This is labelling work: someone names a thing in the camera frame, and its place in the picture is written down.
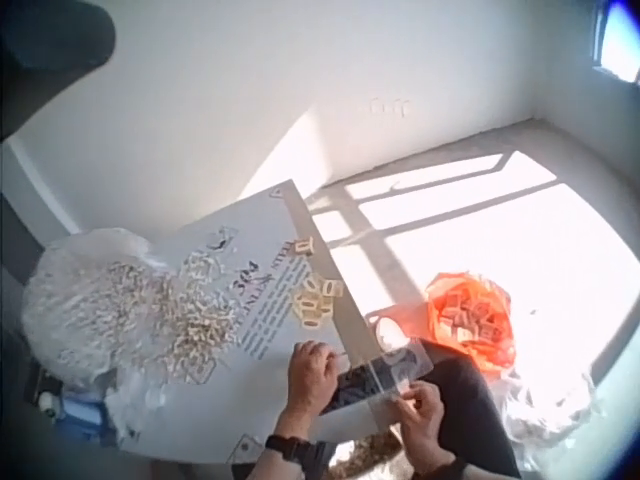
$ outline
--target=left hand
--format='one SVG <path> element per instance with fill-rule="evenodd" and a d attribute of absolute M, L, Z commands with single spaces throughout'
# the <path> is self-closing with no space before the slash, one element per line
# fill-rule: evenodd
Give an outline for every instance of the left hand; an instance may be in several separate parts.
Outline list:
<path fill-rule="evenodd" d="M 325 343 L 297 343 L 289 361 L 289 395 L 276 435 L 309 436 L 311 423 L 338 388 L 337 356 Z"/>

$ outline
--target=sunlight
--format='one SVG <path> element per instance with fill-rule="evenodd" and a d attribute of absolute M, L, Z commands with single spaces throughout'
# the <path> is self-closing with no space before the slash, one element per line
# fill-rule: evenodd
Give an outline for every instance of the sunlight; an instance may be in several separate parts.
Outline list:
<path fill-rule="evenodd" d="M 397 222 L 394 210 L 387 211 L 391 218 L 378 218 L 379 224 Z M 586 368 L 640 292 L 634 254 L 564 184 L 390 236 L 387 244 L 420 289 L 438 272 L 467 270 L 503 286 L 512 295 L 518 366 L 524 369 L 553 365 L 541 355 L 562 358 L 572 371 Z"/>
<path fill-rule="evenodd" d="M 313 215 L 313 221 L 325 242 L 345 238 L 353 234 L 342 214 L 338 211 Z"/>
<path fill-rule="evenodd" d="M 613 2 L 609 10 L 601 63 L 626 82 L 634 82 L 640 70 L 640 26 L 624 2 Z"/>
<path fill-rule="evenodd" d="M 362 248 L 357 245 L 334 248 L 331 256 L 361 312 L 372 312 L 393 304 L 389 292 Z"/>
<path fill-rule="evenodd" d="M 360 210 L 374 228 L 381 230 L 475 205 L 555 179 L 549 170 L 525 154 L 515 152 L 499 172 L 365 202 Z"/>
<path fill-rule="evenodd" d="M 314 109 L 307 110 L 260 165 L 240 194 L 245 198 L 290 178 L 302 197 L 324 185 L 331 175 Z"/>
<path fill-rule="evenodd" d="M 502 154 L 499 153 L 486 157 L 470 158 L 457 162 L 444 163 L 442 165 L 434 165 L 432 167 L 418 168 L 416 170 L 409 170 L 394 175 L 387 175 L 386 177 L 354 183 L 348 185 L 346 190 L 354 200 L 364 199 L 393 190 L 437 182 L 470 173 L 488 171 L 494 168 L 501 158 Z"/>

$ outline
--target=white wall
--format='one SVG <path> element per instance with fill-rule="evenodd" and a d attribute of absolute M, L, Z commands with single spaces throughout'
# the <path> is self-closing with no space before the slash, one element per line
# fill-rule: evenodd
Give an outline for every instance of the white wall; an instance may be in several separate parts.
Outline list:
<path fill-rule="evenodd" d="M 114 56 L 16 134 L 21 164 L 80 228 L 149 238 L 234 201 L 267 159 L 251 189 L 307 175 L 309 193 L 530 117 L 531 1 L 100 0 Z"/>
<path fill-rule="evenodd" d="M 640 88 L 593 68 L 594 0 L 540 0 L 536 116 L 566 130 L 640 188 Z"/>

